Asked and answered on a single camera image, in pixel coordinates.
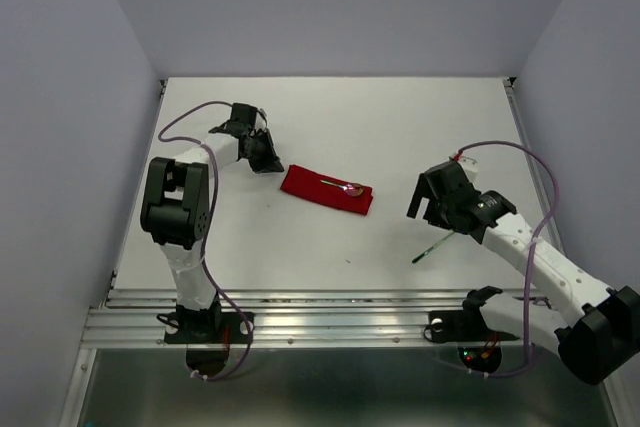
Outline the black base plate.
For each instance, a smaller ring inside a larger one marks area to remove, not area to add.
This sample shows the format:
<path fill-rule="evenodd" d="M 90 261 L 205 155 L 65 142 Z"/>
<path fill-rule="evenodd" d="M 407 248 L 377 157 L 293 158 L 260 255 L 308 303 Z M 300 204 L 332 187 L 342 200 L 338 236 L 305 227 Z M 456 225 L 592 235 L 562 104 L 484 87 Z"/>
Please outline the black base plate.
<path fill-rule="evenodd" d="M 497 335 L 499 341 L 514 341 L 518 337 L 507 332 L 490 329 L 480 308 L 492 297 L 502 294 L 499 288 L 487 286 L 470 291 L 457 310 L 438 310 L 428 314 L 423 337 L 435 344 L 450 342 L 481 342 Z"/>
<path fill-rule="evenodd" d="M 179 324 L 176 312 L 157 314 L 156 320 L 164 326 L 164 342 L 169 345 L 250 343 L 246 325 L 235 312 L 222 312 L 219 320 L 207 326 Z"/>

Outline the iridescent metal spoon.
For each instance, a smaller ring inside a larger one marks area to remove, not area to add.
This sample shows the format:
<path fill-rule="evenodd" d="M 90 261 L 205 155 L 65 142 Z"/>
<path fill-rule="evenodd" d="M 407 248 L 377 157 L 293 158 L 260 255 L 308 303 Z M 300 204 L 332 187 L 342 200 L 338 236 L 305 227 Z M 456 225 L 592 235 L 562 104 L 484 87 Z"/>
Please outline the iridescent metal spoon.
<path fill-rule="evenodd" d="M 358 197 L 364 193 L 364 187 L 357 183 L 337 183 L 326 179 L 321 179 L 320 182 L 324 185 L 339 188 L 350 197 Z"/>

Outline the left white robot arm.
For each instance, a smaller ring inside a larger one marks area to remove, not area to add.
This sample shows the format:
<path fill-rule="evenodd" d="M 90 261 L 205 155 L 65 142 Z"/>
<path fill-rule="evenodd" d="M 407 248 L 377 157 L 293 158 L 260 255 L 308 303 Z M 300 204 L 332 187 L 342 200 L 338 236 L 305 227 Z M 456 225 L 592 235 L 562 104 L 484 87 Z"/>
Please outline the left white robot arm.
<path fill-rule="evenodd" d="M 168 131 L 209 106 L 230 109 L 227 120 L 199 140 Z M 222 329 L 220 288 L 206 266 L 206 240 L 220 189 L 221 170 L 246 161 L 260 174 L 281 173 L 265 112 L 245 103 L 208 101 L 170 121 L 157 135 L 164 144 L 185 142 L 190 149 L 149 161 L 140 224 L 165 255 L 177 290 L 173 314 L 160 321 L 177 333 L 215 339 Z"/>

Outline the red cloth napkin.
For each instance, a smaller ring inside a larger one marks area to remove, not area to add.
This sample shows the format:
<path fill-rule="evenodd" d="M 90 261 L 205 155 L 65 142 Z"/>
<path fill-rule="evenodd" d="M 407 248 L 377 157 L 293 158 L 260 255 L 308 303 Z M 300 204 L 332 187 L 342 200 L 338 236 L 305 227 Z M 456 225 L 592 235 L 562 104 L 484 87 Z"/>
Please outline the red cloth napkin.
<path fill-rule="evenodd" d="M 373 189 L 370 186 L 360 184 L 364 187 L 364 193 L 358 197 L 350 197 L 339 188 L 322 184 L 321 179 L 337 183 L 357 183 L 326 176 L 298 165 L 290 165 L 280 190 L 324 207 L 361 216 L 368 214 L 373 202 Z"/>

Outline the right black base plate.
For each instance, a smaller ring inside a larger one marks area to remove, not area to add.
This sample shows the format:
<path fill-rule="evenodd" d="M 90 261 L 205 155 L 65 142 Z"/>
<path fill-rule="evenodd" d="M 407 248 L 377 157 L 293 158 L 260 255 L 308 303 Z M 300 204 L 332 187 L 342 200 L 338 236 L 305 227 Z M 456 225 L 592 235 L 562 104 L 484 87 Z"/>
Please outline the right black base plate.
<path fill-rule="evenodd" d="M 438 310 L 428 314 L 423 337 L 435 344 L 450 342 L 481 342 L 497 335 L 499 341 L 514 341 L 518 337 L 507 332 L 490 329 L 480 308 L 492 297 L 502 294 L 499 288 L 487 286 L 470 291 L 457 310 Z"/>

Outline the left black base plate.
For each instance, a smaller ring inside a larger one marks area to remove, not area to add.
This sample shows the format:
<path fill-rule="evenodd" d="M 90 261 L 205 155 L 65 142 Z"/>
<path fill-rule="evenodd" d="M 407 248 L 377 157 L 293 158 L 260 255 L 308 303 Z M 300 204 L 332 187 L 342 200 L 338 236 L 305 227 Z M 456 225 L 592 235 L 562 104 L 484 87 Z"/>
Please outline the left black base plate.
<path fill-rule="evenodd" d="M 235 312 L 222 312 L 219 320 L 207 326 L 179 324 L 176 312 L 157 314 L 156 320 L 164 326 L 164 342 L 169 345 L 250 343 L 246 325 Z"/>

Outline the iridescent metal fork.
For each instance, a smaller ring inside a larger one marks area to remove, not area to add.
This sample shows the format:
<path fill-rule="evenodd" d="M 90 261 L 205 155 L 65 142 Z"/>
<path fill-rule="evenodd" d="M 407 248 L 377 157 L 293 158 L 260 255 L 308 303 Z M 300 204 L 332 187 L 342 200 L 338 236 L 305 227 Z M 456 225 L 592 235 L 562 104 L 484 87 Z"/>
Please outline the iridescent metal fork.
<path fill-rule="evenodd" d="M 454 235 L 455 235 L 455 232 L 449 232 L 448 234 L 446 234 L 443 238 L 439 239 L 433 245 L 429 246 L 426 250 L 424 250 L 423 252 L 418 254 L 416 257 L 414 257 L 411 260 L 411 264 L 417 264 L 418 262 L 420 262 L 423 258 L 428 256 L 434 250 L 438 249 L 442 244 L 444 244 L 447 240 L 449 240 Z"/>

